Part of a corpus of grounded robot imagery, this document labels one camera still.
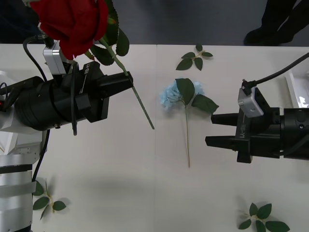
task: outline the blue hydrangea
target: blue hydrangea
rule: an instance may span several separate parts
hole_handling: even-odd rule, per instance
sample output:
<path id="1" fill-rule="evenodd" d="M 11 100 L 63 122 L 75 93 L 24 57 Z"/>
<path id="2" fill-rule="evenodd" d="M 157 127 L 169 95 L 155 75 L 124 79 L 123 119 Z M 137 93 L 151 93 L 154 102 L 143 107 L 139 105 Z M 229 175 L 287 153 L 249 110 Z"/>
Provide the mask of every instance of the blue hydrangea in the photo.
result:
<path id="1" fill-rule="evenodd" d="M 205 94 L 200 82 L 193 82 L 193 84 L 195 88 L 195 95 Z M 172 84 L 167 86 L 163 90 L 163 92 L 160 93 L 159 96 L 160 96 L 160 103 L 164 106 L 166 110 L 170 109 L 173 105 L 175 105 L 181 99 L 181 95 L 177 88 L 176 81 L 173 81 Z"/>

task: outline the black pants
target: black pants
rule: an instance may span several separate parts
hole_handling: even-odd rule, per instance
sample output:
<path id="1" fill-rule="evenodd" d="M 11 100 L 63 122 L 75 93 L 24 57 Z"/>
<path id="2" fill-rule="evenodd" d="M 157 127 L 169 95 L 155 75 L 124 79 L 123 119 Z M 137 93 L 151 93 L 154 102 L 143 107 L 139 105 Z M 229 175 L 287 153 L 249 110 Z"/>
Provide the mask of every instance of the black pants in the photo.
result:
<path id="1" fill-rule="evenodd" d="M 292 39 L 296 33 L 309 24 L 309 0 L 302 0 L 294 9 L 296 0 L 268 0 L 262 18 L 262 27 L 277 31 L 285 39 Z"/>

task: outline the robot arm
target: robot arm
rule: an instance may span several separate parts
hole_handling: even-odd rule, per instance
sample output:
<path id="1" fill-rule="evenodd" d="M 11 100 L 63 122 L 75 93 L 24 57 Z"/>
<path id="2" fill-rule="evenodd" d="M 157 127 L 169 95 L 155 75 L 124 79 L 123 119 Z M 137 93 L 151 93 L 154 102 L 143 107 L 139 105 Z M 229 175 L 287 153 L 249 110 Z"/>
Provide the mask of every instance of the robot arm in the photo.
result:
<path id="1" fill-rule="evenodd" d="M 35 76 L 0 89 L 0 144 L 6 144 L 0 155 L 0 232 L 31 230 L 34 180 L 49 130 L 72 123 L 76 135 L 78 121 L 106 119 L 109 97 L 133 87 L 130 73 L 104 75 L 94 61 L 79 70 L 65 59 L 58 42 L 43 55 L 52 80 Z"/>
<path id="2" fill-rule="evenodd" d="M 238 152 L 237 162 L 251 163 L 253 156 L 309 160 L 309 109 L 271 108 L 257 84 L 271 80 L 309 57 L 305 54 L 281 71 L 259 81 L 243 80 L 239 113 L 212 115 L 214 124 L 236 126 L 235 136 L 208 136 L 208 146 Z"/>

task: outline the gray floor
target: gray floor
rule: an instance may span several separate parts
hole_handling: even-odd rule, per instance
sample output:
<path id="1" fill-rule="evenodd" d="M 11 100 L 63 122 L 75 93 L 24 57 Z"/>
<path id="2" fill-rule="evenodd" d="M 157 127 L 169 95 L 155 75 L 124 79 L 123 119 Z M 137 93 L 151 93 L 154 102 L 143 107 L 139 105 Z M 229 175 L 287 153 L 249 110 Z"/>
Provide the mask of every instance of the gray floor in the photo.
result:
<path id="1" fill-rule="evenodd" d="M 243 45 L 267 0 L 114 0 L 132 44 Z M 284 46 L 309 46 L 309 26 Z"/>

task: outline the rose stem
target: rose stem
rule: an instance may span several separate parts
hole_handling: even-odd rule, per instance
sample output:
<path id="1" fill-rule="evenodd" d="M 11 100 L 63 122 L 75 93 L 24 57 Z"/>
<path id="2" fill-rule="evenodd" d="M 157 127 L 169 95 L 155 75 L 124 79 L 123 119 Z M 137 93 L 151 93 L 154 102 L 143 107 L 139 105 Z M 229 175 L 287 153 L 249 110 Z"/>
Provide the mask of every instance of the rose stem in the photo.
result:
<path id="1" fill-rule="evenodd" d="M 190 167 L 190 152 L 189 152 L 189 131 L 188 131 L 188 108 L 185 105 L 184 106 L 184 111 L 185 111 L 185 122 L 187 125 L 187 151 L 188 151 L 188 166 Z"/>
<path id="2" fill-rule="evenodd" d="M 100 42 L 104 47 L 106 47 L 107 51 L 110 53 L 110 55 L 112 56 L 112 58 L 115 60 L 116 64 L 124 71 L 125 75 L 128 76 L 129 74 L 128 74 L 127 71 L 126 71 L 125 66 L 120 62 L 120 60 L 117 58 L 116 54 L 114 53 L 114 51 L 112 50 L 112 48 L 107 44 L 107 42 L 106 42 L 103 38 L 99 39 L 99 42 Z M 137 93 L 137 91 L 136 91 L 136 89 L 135 89 L 134 86 L 132 87 L 132 89 L 133 89 L 133 92 L 135 93 L 135 96 L 136 96 L 137 100 L 138 100 L 139 103 L 140 103 L 141 108 L 143 109 L 143 111 L 144 111 L 144 113 L 145 113 L 145 115 L 146 115 L 146 117 L 147 117 L 147 119 L 148 119 L 148 121 L 149 121 L 149 123 L 150 123 L 151 128 L 154 130 L 155 127 L 154 127 L 154 125 L 153 125 L 153 123 L 152 123 L 152 121 L 151 121 L 151 119 L 150 119 L 150 117 L 149 117 L 149 115 L 148 115 L 148 113 L 147 113 L 145 107 L 144 107 L 143 102 L 142 102 L 141 99 L 140 99 L 139 94 Z"/>

